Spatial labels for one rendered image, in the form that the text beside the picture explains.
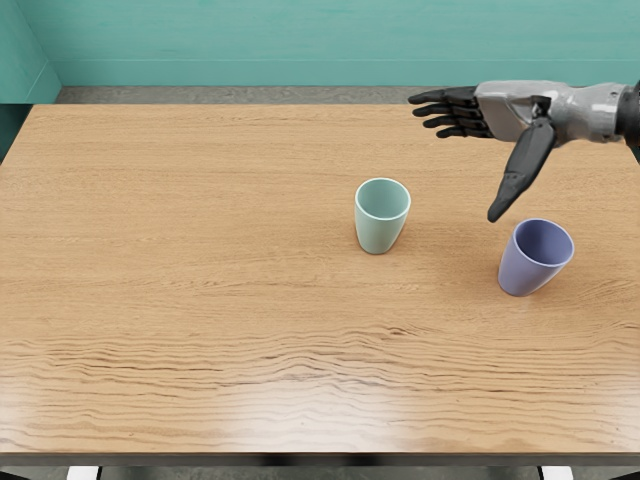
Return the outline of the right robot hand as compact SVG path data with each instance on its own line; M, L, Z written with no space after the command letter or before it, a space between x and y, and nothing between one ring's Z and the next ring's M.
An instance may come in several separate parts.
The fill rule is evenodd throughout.
M535 181L551 151L571 141L623 142L616 134L621 94L632 85L600 83L574 87L547 80L487 81L413 95L413 115L436 136L512 142L495 199L494 223Z

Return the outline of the pale green cup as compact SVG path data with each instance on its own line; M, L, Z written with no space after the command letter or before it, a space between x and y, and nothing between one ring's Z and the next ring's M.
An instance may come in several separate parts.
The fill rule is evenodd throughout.
M411 207L411 195L391 178L371 178L363 182L354 196L357 240L369 254L389 251L398 239Z

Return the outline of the lavender blue cup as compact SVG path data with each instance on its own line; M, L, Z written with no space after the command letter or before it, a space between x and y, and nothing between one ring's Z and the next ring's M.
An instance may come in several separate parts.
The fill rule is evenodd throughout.
M529 218L518 223L502 253L498 283L512 296L528 296L551 281L573 258L575 246L557 223Z

